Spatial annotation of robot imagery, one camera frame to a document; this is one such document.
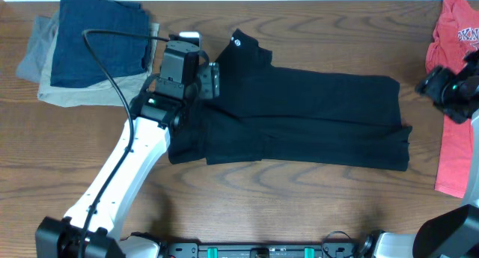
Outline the black t-shirt with logo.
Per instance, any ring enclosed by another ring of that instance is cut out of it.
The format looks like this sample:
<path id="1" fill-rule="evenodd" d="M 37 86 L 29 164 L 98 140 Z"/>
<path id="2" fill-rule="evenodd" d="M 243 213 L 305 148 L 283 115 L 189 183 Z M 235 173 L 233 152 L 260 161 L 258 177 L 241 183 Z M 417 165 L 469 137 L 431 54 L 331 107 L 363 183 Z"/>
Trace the black t-shirt with logo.
<path id="1" fill-rule="evenodd" d="M 200 101 L 168 157 L 180 164 L 277 159 L 405 171 L 410 126 L 387 76 L 275 67 L 242 31 L 217 57 L 220 94 Z"/>

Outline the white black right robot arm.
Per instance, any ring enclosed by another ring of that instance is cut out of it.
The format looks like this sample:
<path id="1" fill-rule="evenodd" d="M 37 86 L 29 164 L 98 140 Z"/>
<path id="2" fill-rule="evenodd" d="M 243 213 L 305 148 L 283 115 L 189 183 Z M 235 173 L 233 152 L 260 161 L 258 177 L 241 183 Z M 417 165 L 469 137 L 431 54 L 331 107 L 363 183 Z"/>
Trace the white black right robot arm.
<path id="1" fill-rule="evenodd" d="M 357 257 L 477 257 L 478 256 L 478 51 L 468 53 L 462 69 L 437 66 L 415 91 L 429 98 L 450 122 L 466 127 L 466 162 L 452 156 L 452 148 L 441 150 L 438 175 L 445 184 L 461 176 L 460 206 L 425 222 L 415 234 L 385 231 L 371 233 L 359 247 Z"/>

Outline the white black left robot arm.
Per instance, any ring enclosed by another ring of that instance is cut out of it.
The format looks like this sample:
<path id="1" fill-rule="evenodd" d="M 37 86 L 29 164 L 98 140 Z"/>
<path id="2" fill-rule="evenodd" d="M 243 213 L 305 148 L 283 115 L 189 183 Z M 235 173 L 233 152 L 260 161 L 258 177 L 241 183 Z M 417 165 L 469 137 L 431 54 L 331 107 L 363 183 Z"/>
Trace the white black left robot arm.
<path id="1" fill-rule="evenodd" d="M 97 177 L 61 220 L 35 233 L 38 257 L 160 257 L 146 233 L 121 239 L 126 216 L 147 175 L 187 122 L 190 108 L 219 95 L 219 65 L 167 64 L 132 100 L 120 139 Z"/>

